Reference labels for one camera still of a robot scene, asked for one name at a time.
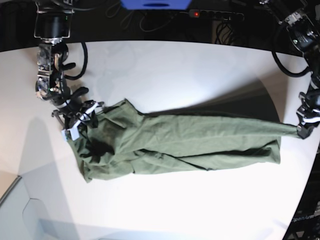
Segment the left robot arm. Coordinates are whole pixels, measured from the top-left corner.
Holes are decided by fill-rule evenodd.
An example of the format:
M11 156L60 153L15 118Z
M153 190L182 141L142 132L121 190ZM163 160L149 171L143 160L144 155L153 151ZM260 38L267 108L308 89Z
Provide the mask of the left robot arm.
M290 42L302 53L307 63L303 71L291 72L283 66L276 51L272 50L273 59L279 69L292 78L311 73L307 92L299 93L301 106L296 111L299 120L297 135L306 139L320 124L320 31L306 13L308 3L305 0L260 0L259 4L268 9L279 24L273 37L273 46L277 45L282 30L286 30Z

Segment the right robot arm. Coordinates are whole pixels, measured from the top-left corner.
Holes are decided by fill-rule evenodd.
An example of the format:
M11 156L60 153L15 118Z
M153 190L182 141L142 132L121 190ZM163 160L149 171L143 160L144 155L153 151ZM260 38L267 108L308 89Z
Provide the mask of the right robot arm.
M65 130L85 125L96 128L98 120L95 109L102 107L103 102L82 101L81 97L88 93L88 88L81 86L73 91L67 85L67 81L78 80L86 73L88 48L85 42L81 43L84 56L81 72L75 76L65 73L75 68L76 64L65 62L69 48L64 40L70 37L74 12L84 11L85 8L77 7L74 0L37 0L35 5L34 37L40 39L36 61L36 96L55 106L51 115Z

